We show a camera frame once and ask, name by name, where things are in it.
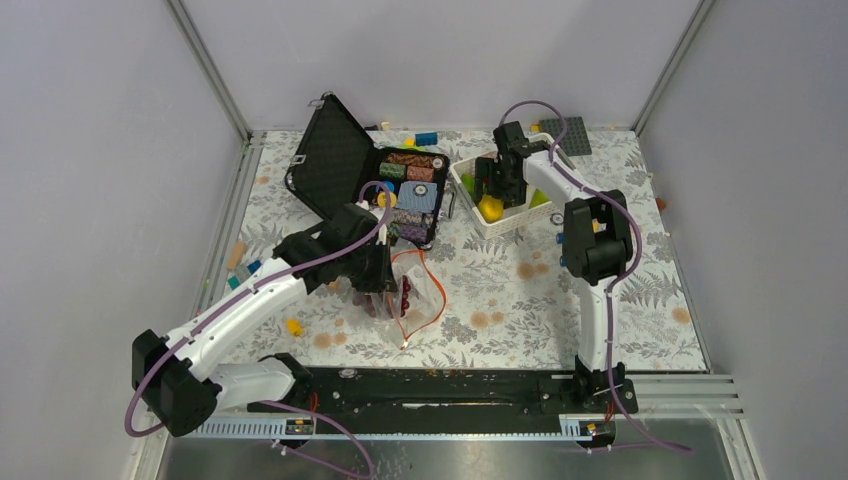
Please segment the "light green toy pepper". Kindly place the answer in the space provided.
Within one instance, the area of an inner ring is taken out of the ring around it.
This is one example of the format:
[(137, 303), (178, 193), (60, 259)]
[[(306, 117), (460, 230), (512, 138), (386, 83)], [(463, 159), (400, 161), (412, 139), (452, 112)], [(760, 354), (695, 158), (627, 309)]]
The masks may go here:
[(475, 195), (475, 177), (469, 173), (463, 173), (460, 175), (460, 180), (465, 187), (467, 193), (474, 197)]

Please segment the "dark red toy grapes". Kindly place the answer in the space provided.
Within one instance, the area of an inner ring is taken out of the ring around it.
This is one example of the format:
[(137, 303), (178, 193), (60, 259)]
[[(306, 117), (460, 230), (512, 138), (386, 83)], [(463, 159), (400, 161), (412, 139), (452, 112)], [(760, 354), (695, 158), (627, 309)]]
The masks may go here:
[(404, 318), (410, 310), (412, 283), (407, 275), (402, 275), (396, 281), (396, 286), (398, 287), (396, 292), (362, 294), (361, 305), (365, 312), (373, 318)]

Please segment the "clear zip bag orange zipper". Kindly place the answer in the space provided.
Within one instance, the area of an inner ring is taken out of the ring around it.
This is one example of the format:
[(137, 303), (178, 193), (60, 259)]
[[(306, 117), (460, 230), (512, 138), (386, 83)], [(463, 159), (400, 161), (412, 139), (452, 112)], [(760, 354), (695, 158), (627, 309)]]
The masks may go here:
[(360, 307), (368, 318), (377, 322), (389, 342), (399, 350), (406, 350), (415, 336), (435, 325), (443, 317), (448, 297), (440, 281), (429, 269), (423, 250), (409, 249), (393, 253), (391, 267), (396, 281), (402, 275), (407, 275), (412, 283), (410, 310), (404, 318), (381, 319), (368, 315), (361, 305), (361, 295), (367, 293), (356, 293), (353, 303)]

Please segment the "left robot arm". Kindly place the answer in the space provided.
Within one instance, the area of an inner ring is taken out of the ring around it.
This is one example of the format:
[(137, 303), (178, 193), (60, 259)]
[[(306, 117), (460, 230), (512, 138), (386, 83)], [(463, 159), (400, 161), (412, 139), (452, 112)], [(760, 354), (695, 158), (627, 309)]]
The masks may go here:
[(365, 200), (346, 204), (331, 219), (286, 236), (246, 281), (195, 318), (164, 335), (139, 334), (131, 345), (134, 393), (126, 432), (143, 437), (166, 429), (179, 437), (233, 406), (276, 401), (288, 411), (304, 407), (311, 387), (299, 377), (295, 361), (224, 360), (271, 313), (340, 277), (364, 293), (396, 290), (388, 236), (392, 216), (392, 208)]

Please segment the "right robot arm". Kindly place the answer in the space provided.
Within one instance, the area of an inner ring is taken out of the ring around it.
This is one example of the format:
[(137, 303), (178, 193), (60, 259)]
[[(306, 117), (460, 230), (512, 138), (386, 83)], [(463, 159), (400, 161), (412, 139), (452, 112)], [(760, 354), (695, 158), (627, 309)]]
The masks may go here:
[(530, 140), (517, 122), (501, 123), (493, 138), (496, 155), (475, 160), (474, 199), (489, 196), (513, 207), (533, 187), (563, 209), (556, 241), (561, 265), (578, 282), (581, 318), (571, 398), (588, 412), (635, 412), (625, 366), (614, 353), (615, 289), (634, 254), (624, 194), (600, 191), (558, 154), (554, 142)]

